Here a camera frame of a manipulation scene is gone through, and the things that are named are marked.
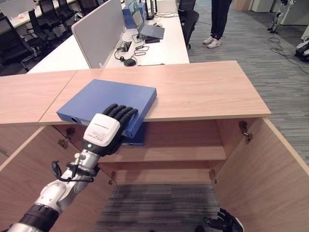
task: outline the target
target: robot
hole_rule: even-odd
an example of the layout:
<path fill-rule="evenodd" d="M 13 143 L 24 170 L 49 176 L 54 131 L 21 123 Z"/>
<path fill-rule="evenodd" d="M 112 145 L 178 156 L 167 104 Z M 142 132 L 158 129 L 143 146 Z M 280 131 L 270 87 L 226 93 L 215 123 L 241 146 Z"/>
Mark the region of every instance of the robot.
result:
<path fill-rule="evenodd" d="M 294 4 L 293 0 L 281 0 L 280 10 L 275 14 L 275 18 L 272 20 L 270 27 L 267 28 L 267 30 L 270 31 L 269 33 L 278 34 L 278 32 L 276 32 L 276 29 L 279 26 L 280 22 L 282 21 L 288 9 L 291 9 L 293 7 L 293 4 Z"/>
<path fill-rule="evenodd" d="M 295 56 L 303 62 L 309 62 L 309 40 L 306 40 L 296 46 Z"/>
<path fill-rule="evenodd" d="M 74 155 L 75 161 L 67 164 L 62 174 L 58 160 L 52 162 L 56 180 L 46 185 L 39 198 L 8 232 L 49 232 L 61 213 L 73 202 L 74 198 L 94 181 L 99 172 L 100 157 L 115 153 L 124 136 L 122 132 L 137 109 L 112 104 L 102 114 L 95 114 L 83 136 L 83 150 Z M 238 221 L 226 211 L 218 215 L 222 219 L 207 219 L 213 228 L 224 232 L 244 232 L 239 229 Z"/>

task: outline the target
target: cabinet door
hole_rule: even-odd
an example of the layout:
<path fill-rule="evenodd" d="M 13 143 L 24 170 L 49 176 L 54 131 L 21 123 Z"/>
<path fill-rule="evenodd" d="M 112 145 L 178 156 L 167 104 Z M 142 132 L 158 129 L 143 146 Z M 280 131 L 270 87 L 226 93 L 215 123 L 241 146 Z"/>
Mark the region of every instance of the cabinet door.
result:
<path fill-rule="evenodd" d="M 31 136 L 39 126 L 0 126 L 0 165 Z"/>
<path fill-rule="evenodd" d="M 266 118 L 249 128 L 218 172 L 214 184 L 220 206 L 246 232 L 309 231 L 309 168 Z"/>
<path fill-rule="evenodd" d="M 18 222 L 42 188 L 54 181 L 52 160 L 59 160 L 62 170 L 67 162 L 74 160 L 78 149 L 73 145 L 63 149 L 57 143 L 59 139 L 63 136 L 52 126 L 41 127 L 0 166 L 1 229 Z M 94 183 L 76 197 L 51 231 L 92 231 L 114 188 L 108 181 L 109 178 L 99 172 Z"/>

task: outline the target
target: cabinet hinge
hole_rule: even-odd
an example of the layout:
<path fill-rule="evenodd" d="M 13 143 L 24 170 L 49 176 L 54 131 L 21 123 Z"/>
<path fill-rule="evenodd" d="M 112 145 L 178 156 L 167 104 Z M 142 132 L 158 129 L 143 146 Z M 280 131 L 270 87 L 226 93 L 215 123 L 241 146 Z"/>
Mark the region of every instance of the cabinet hinge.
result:
<path fill-rule="evenodd" d="M 75 133 L 75 128 L 69 127 L 66 129 L 66 138 L 65 139 L 59 139 L 58 144 L 62 146 L 64 149 L 67 149 L 69 146 L 69 141 L 71 141 L 72 136 Z"/>
<path fill-rule="evenodd" d="M 112 185 L 112 182 L 115 180 L 115 177 L 116 177 L 116 172 L 115 172 L 115 171 L 112 171 L 111 179 L 110 179 L 110 181 L 108 182 L 109 185 Z"/>
<path fill-rule="evenodd" d="M 253 138 L 253 134 L 248 132 L 248 123 L 246 121 L 239 122 L 240 132 L 245 136 L 246 143 L 248 144 Z"/>
<path fill-rule="evenodd" d="M 216 178 L 216 171 L 214 169 L 211 169 L 209 171 L 209 177 L 214 184 L 218 183 L 217 178 Z"/>

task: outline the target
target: person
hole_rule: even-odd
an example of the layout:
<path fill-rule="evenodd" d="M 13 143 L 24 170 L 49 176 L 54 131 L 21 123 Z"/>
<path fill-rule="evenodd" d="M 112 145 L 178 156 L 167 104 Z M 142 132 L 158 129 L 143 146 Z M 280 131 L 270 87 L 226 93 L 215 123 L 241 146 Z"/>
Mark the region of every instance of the person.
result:
<path fill-rule="evenodd" d="M 220 46 L 231 2 L 232 0 L 211 0 L 211 35 L 203 42 L 208 44 L 207 48 Z"/>

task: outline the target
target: wooden cabinet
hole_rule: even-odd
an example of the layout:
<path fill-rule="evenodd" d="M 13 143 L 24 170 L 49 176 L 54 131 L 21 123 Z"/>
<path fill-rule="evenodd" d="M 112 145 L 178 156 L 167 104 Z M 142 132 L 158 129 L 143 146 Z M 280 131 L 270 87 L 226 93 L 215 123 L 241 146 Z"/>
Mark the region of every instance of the wooden cabinet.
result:
<path fill-rule="evenodd" d="M 118 184 L 212 183 L 247 232 L 308 231 L 308 166 L 267 118 L 246 119 L 246 143 L 242 120 L 155 123 L 145 147 L 123 147 L 100 167 Z"/>
<path fill-rule="evenodd" d="M 52 126 L 36 130 L 0 166 L 0 228 L 18 222 L 39 197 L 40 191 L 55 180 L 51 161 L 60 160 L 62 170 L 74 160 L 78 149 L 70 145 L 66 150 L 58 145 L 63 136 Z M 92 231 L 115 184 L 99 172 L 94 183 L 80 193 L 73 204 L 59 217 L 51 231 Z"/>
<path fill-rule="evenodd" d="M 246 232 L 309 231 L 309 168 L 264 118 L 270 111 L 236 62 L 27 76 L 42 89 L 27 85 L 23 76 L 10 78 L 0 78 L 5 109 L 0 123 L 50 126 L 28 138 L 25 134 L 26 140 L 14 145 L 16 151 L 0 166 L 0 228 L 17 222 L 54 180 L 52 160 L 64 165 L 82 149 L 85 127 L 64 125 L 56 111 L 96 78 L 156 87 L 158 97 L 145 118 L 144 146 L 122 147 L 100 158 L 102 172 L 61 215 L 53 231 L 91 231 L 116 184 L 146 183 L 212 183 L 220 206 L 238 217 Z M 23 80 L 23 91 L 12 88 Z M 52 91 L 44 96 L 49 85 Z M 35 114 L 23 117 L 24 111 L 12 102 Z M 241 121 L 253 134 L 248 143 L 239 128 Z M 58 140 L 64 139 L 68 127 L 75 128 L 75 135 L 65 150 Z"/>
<path fill-rule="evenodd" d="M 0 165 L 40 126 L 0 126 Z"/>
<path fill-rule="evenodd" d="M 246 232 L 309 231 L 309 168 L 266 118 L 249 128 L 216 175 L 220 206 Z"/>

